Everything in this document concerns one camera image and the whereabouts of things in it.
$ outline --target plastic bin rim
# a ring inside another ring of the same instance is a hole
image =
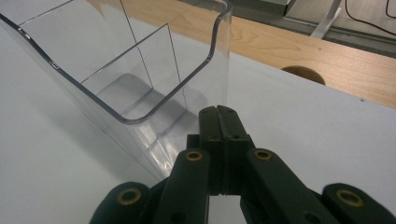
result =
[[[222,11],[215,19],[215,23],[213,25],[213,31],[212,31],[212,37],[211,37],[211,43],[210,43],[210,49],[208,52],[207,57],[205,60],[198,65],[184,80],[182,80],[173,90],[171,90],[163,99],[156,104],[146,115],[139,119],[126,119],[123,117],[121,114],[119,114],[117,111],[115,111],[113,108],[111,108],[109,105],[107,105],[105,102],[103,102],[101,99],[99,99],[96,95],[94,95],[91,91],[89,91],[87,88],[85,88],[82,84],[77,82],[74,78],[72,78],[69,74],[67,74],[60,66],[56,64],[55,61],[51,59],[51,57],[42,49],[40,48],[37,43],[33,40],[32,37],[30,37],[19,25],[11,21],[9,18],[4,16],[2,13],[0,13],[0,20],[3,21],[5,24],[10,26],[12,29],[14,29],[18,34],[20,34],[23,39],[25,39],[26,42],[53,68],[55,71],[57,71],[61,76],[66,78],[69,82],[71,82],[73,85],[75,85],[80,91],[82,91],[84,94],[86,94],[88,97],[90,97],[92,100],[94,100],[99,106],[101,106],[105,111],[107,111],[112,117],[117,119],[119,122],[124,123],[124,124],[137,124],[141,123],[147,119],[149,119],[162,105],[164,105],[167,101],[169,101],[178,91],[180,91],[183,86],[189,82],[195,75],[198,74],[199,71],[201,71],[208,63],[213,58],[215,49],[216,49],[216,39],[218,36],[218,31],[219,31],[219,25],[222,21],[222,19],[230,13],[233,10],[233,5],[229,0],[220,0],[221,2],[225,3],[226,8],[224,11]]]

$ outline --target transparent plastic container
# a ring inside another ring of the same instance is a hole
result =
[[[75,0],[19,25],[0,19],[131,162],[161,180],[198,133],[199,110],[225,104],[231,8]]]

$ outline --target white table surface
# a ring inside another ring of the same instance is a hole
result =
[[[85,223],[129,161],[1,27],[0,39],[0,223]],[[351,184],[396,214],[396,110],[235,54],[228,106],[309,188]],[[210,212],[244,223],[237,197],[211,199]]]

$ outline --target circular hole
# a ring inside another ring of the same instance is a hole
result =
[[[357,198],[355,195],[345,192],[341,193],[341,198],[343,198],[345,201],[348,201],[350,203],[357,203],[359,201],[359,198]]]
[[[122,197],[121,197],[121,198],[122,198],[124,201],[131,201],[131,200],[133,200],[135,197],[136,197],[136,193],[133,192],[133,191],[129,191],[129,192],[126,192],[126,193],[122,194]]]
[[[192,152],[187,153],[186,157],[187,157],[187,160],[189,160],[189,161],[198,161],[203,156],[202,156],[202,153],[200,153],[200,152],[192,151]]]
[[[171,216],[172,223],[183,223],[186,220],[186,215],[184,213],[174,213]]]
[[[271,152],[264,150],[257,150],[254,152],[254,155],[256,156],[257,159],[262,161],[269,161],[272,158]]]
[[[139,189],[125,189],[117,196],[117,201],[122,205],[130,205],[139,201],[141,193]]]
[[[317,215],[313,214],[313,213],[307,212],[307,213],[305,213],[304,217],[310,223],[313,223],[313,224],[321,223],[320,222],[320,218]]]
[[[266,152],[258,152],[257,155],[261,158],[268,158],[270,155]]]
[[[350,206],[361,207],[364,205],[363,199],[359,195],[347,189],[339,189],[336,195],[341,202]]]
[[[282,70],[292,73],[298,77],[303,77],[308,80],[317,82],[319,84],[326,85],[326,82],[324,81],[323,77],[319,73],[317,73],[316,71],[310,68],[303,67],[300,65],[292,65],[292,66],[284,67],[282,68]]]

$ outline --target screw hole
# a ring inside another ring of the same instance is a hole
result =
[[[313,213],[306,212],[304,217],[308,222],[310,222],[312,224],[320,224],[321,223],[320,218]]]
[[[187,153],[186,158],[189,161],[198,161],[203,157],[201,152],[197,152],[197,151],[191,151],[189,153]]]
[[[117,196],[117,202],[122,205],[130,205],[139,201],[141,197],[140,190],[137,188],[125,189]]]
[[[272,158],[271,152],[266,150],[257,150],[254,152],[254,155],[256,156],[257,159],[262,161],[269,161]]]
[[[363,199],[352,191],[339,189],[337,190],[336,195],[341,202],[350,206],[362,207],[364,205]]]
[[[174,213],[171,216],[172,223],[184,223],[186,220],[186,215],[184,213]]]

